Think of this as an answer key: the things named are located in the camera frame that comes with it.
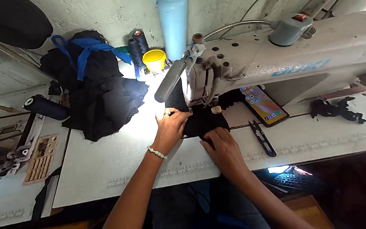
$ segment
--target blue pipe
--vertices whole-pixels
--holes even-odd
[[[155,0],[162,25],[166,57],[180,60],[186,51],[187,0]]]

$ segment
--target concrete wall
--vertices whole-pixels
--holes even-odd
[[[163,47],[161,25],[154,0],[31,0],[49,18],[54,34],[70,38],[75,32],[95,29],[113,46],[124,46],[128,35],[142,29],[150,47]],[[239,21],[254,0],[189,0],[187,42],[195,33],[208,33]],[[308,0],[259,0],[245,20],[276,20],[286,13],[298,12]],[[241,26],[229,34],[255,30]],[[45,53],[53,45],[47,42],[38,51]]]
[[[161,25],[154,0],[31,0],[48,17],[53,34],[70,38],[76,32],[95,29],[113,46],[124,46],[131,31],[142,29],[150,47],[163,47]],[[286,13],[298,12],[308,0],[259,0],[246,20],[276,20]],[[241,19],[254,0],[189,0],[187,42],[195,33],[208,33]],[[230,31],[236,35],[257,29],[241,26]],[[220,36],[216,34],[210,40]],[[45,54],[54,48],[50,39],[35,50]],[[50,80],[0,51],[0,95],[46,84]]]

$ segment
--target yellow lid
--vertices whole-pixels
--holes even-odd
[[[147,51],[142,57],[143,62],[155,62],[166,58],[166,53],[160,49]]]

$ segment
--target dark thread spool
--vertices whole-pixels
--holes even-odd
[[[59,121],[69,117],[68,107],[45,99],[42,95],[34,95],[27,99],[24,108],[33,113],[41,114]]]
[[[148,42],[146,41],[145,34],[143,31],[137,30],[132,34],[132,38],[138,42],[139,49],[144,55],[147,51],[149,51]]]
[[[144,63],[142,62],[142,52],[139,48],[139,44],[135,39],[129,39],[128,40],[128,48],[129,52],[131,54],[131,59],[134,62],[134,64],[140,68],[144,66]]]

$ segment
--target measuring tape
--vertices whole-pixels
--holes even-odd
[[[326,148],[333,145],[341,145],[351,142],[358,142],[358,141],[364,141],[366,140],[366,133],[365,134],[353,134],[346,137],[340,137],[337,139],[331,139],[331,140],[323,140],[320,142],[313,142],[313,143],[306,143],[302,145],[294,145],[290,147],[283,147],[278,148],[276,150],[276,153],[279,155],[288,155],[288,154],[299,154],[308,150],[312,150],[315,148]],[[253,163],[257,161],[264,161],[270,159],[268,155],[265,154],[265,152],[253,152],[251,154],[245,154],[242,155],[244,158],[244,161],[246,164]],[[162,180],[162,179],[170,179],[175,178],[179,176],[185,176],[189,174],[196,174],[211,170],[218,170],[217,166],[212,162],[201,162],[201,163],[194,163],[174,168],[167,168],[160,170],[158,175],[156,176],[156,180]],[[118,187],[125,187],[128,182],[130,181],[131,176],[128,177],[120,177],[117,179],[109,180],[107,182],[107,189],[112,188],[118,188]]]
[[[175,178],[178,176],[185,176],[189,174],[196,174],[205,171],[218,170],[217,166],[212,162],[201,162],[201,163],[193,163],[184,166],[178,166],[174,168],[167,168],[160,170],[155,180],[169,179]],[[109,180],[107,182],[107,189],[124,187],[130,181],[131,176],[128,177],[120,177],[117,179]]]

